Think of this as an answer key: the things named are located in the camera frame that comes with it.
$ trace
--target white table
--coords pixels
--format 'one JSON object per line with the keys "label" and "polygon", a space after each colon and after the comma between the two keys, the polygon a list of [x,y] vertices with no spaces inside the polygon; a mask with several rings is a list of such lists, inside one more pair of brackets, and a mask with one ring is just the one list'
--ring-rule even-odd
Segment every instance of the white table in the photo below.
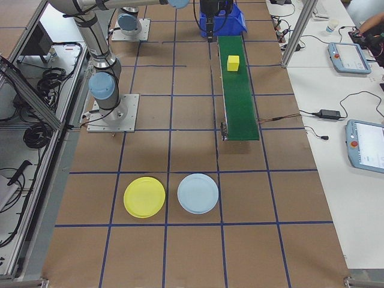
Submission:
{"label": "white table", "polygon": [[[340,21],[339,27],[353,25],[340,1],[322,1],[330,16]],[[293,11],[291,5],[271,5],[268,0],[266,2],[271,14],[284,15]],[[302,8],[301,0],[293,0],[293,3],[296,5],[295,14],[284,17],[292,28]],[[326,25],[327,21],[311,19],[304,35],[315,35],[326,42],[339,42],[337,31],[331,35],[324,32]],[[346,28],[341,31],[343,42],[351,43],[347,35],[350,30]],[[384,99],[384,92],[379,86],[383,82],[382,67],[376,63],[371,64],[372,73],[366,76],[337,73],[329,59],[327,45],[312,37],[305,37],[303,40],[306,48],[294,53],[287,68],[301,110],[339,110],[345,116],[339,105],[340,100],[350,93],[362,90]],[[384,122],[383,117],[375,111],[378,99],[372,95],[354,95],[343,104],[348,111],[348,119]],[[384,113],[384,103],[379,110]],[[304,116],[303,122],[304,125],[313,127],[317,134],[329,136],[328,141],[319,140],[308,131],[308,139],[348,268],[384,268],[384,175],[350,165],[344,131],[347,121],[326,121]]]}

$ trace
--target power adapter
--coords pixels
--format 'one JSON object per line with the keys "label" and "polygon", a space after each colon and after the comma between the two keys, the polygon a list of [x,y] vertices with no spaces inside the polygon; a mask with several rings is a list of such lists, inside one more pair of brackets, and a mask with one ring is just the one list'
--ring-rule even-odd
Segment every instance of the power adapter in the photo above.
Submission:
{"label": "power adapter", "polygon": [[339,120],[340,118],[342,118],[340,115],[340,111],[336,111],[336,110],[322,109],[317,113],[312,113],[312,115],[322,119],[331,119],[331,120]]}

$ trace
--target metal base plate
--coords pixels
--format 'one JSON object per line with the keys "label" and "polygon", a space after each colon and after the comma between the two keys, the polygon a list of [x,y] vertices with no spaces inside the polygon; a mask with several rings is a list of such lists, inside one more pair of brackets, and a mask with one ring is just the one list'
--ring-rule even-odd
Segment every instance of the metal base plate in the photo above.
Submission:
{"label": "metal base plate", "polygon": [[[139,19],[142,30],[136,35],[125,35],[121,30],[115,30],[112,35],[112,41],[114,42],[145,42],[148,41],[150,19]],[[119,24],[116,22],[115,28],[119,28]]]}
{"label": "metal base plate", "polygon": [[[139,94],[123,94],[121,95],[121,105],[128,108],[128,113],[122,120],[115,122],[106,122],[103,119],[89,123],[87,126],[88,132],[134,132],[137,116],[137,108],[139,106]],[[93,110],[98,109],[98,104],[94,103]],[[100,118],[99,113],[91,114],[89,121]]]}

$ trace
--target brown paper floor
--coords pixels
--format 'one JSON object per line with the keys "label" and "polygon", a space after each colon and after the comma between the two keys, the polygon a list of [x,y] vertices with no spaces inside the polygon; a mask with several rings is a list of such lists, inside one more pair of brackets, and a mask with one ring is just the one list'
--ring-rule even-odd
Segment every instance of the brown paper floor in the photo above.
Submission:
{"label": "brown paper floor", "polygon": [[8,58],[11,55],[41,2],[42,0],[0,1],[1,56]]}
{"label": "brown paper floor", "polygon": [[[299,113],[265,3],[240,2],[260,118]],[[344,287],[343,254],[300,118],[261,125],[259,142],[222,142],[217,45],[192,5],[143,8],[148,43],[114,43],[122,93],[140,93],[134,134],[81,131],[43,276],[50,287]],[[180,181],[205,173],[220,197],[193,215]],[[161,181],[161,211],[137,219],[127,185]]]}

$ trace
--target yellow cube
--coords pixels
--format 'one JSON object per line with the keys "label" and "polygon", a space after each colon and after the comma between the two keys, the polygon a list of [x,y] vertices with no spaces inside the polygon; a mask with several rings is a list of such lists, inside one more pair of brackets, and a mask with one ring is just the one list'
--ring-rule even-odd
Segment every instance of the yellow cube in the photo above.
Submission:
{"label": "yellow cube", "polygon": [[227,61],[227,70],[228,71],[238,71],[240,64],[239,55],[229,55]]}

